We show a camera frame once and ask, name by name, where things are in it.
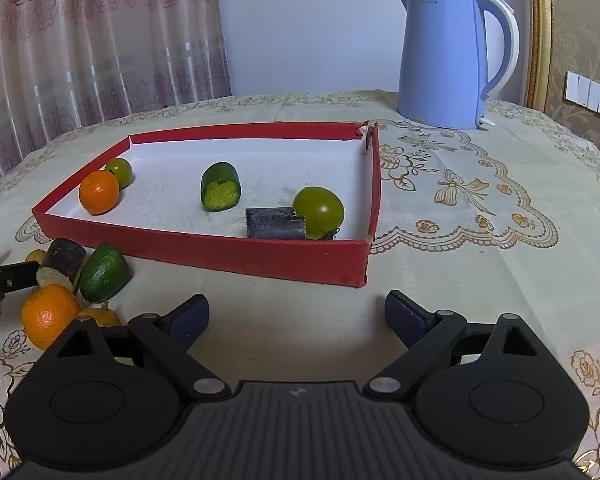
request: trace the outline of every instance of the gold picture frame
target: gold picture frame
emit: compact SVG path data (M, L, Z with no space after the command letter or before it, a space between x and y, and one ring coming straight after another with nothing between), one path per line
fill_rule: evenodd
M530 4L531 45L525 104L544 112L554 49L554 0L530 0Z

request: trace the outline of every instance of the food item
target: food item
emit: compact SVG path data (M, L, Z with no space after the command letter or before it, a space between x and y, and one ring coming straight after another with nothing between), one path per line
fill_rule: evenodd
M216 162L202 175L200 200L207 211L231 209L240 200L238 172L228 162Z
M120 189L125 189L125 187L131 184L131 181L134 179L134 170L131 168L131 164L124 158L112 158L107 162L104 170L113 173L118 180Z
M74 292L86 255L84 247L73 240L56 238L36 271L38 285L57 283Z
M27 254L27 257L24 259L25 262L38 262L39 264L42 264L42 260L45 259L46 256L46 251L43 251L42 249L33 249L29 254Z
M244 210L247 238L261 240L306 240L304 217L292 207L259 207Z
M80 312L75 296L57 283L33 293L22 307L22 327L30 341L46 350Z
M82 207L92 215L106 213L116 205L120 184L113 173L98 170L88 174L78 190Z
M105 301L101 306L85 308L80 311L80 314L93 317L96 324L101 327L122 325L118 314L109 309L109 301Z
M131 279L125 257L114 246L100 244L82 270L80 293L90 303L101 303L115 296Z
M335 193L323 187L301 189L294 198L294 210L304 217L309 240L333 239L344 221L344 206Z

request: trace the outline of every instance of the metal screw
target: metal screw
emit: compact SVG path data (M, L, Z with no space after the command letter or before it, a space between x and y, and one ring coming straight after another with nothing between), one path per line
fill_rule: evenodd
M193 389L199 394L215 395L224 390L224 383L220 379L207 377L205 379L198 379L193 383Z
M369 381L369 387L377 394L394 394L400 389L400 381L393 377L376 377Z

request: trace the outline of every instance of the white wall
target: white wall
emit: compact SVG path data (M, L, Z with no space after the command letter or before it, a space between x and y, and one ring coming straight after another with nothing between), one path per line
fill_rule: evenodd
M494 98L522 102L528 0L506 0L521 33L518 68ZM404 39L400 0L220 0L234 95L381 88L396 91ZM490 76L503 39L487 15Z

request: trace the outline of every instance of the red tray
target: red tray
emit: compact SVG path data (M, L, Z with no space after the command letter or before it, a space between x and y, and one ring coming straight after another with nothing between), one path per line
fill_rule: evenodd
M122 156L134 181L111 211L90 216L78 186ZM235 208L206 213L200 177L232 163L242 196ZM302 282L364 286L380 208L377 125L250 123L198 126L127 137L53 190L32 212L46 236L123 254L205 269ZM345 221L333 241L246 238L244 209L289 206L304 186L334 191Z

